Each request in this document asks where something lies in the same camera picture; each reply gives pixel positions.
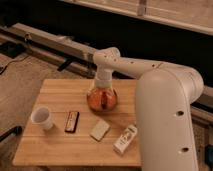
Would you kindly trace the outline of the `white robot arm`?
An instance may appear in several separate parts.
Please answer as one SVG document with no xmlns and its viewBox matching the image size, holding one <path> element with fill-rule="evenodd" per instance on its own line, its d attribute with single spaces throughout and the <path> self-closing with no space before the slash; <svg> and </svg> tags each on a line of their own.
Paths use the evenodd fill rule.
<svg viewBox="0 0 213 171">
<path fill-rule="evenodd" d="M 98 50 L 94 63 L 137 80 L 135 114 L 142 171 L 199 171 L 190 104 L 202 94 L 200 73 L 164 61 Z"/>
</svg>

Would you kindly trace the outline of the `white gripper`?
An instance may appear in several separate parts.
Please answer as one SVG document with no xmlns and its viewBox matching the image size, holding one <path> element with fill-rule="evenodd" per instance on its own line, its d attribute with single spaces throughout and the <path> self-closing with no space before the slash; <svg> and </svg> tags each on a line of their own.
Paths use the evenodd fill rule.
<svg viewBox="0 0 213 171">
<path fill-rule="evenodd" d="M 95 75 L 95 85 L 99 88 L 107 88 L 111 86 L 111 71 L 101 67 L 97 68 Z M 108 105 L 108 94 L 103 92 L 103 109 L 106 109 Z"/>
</svg>

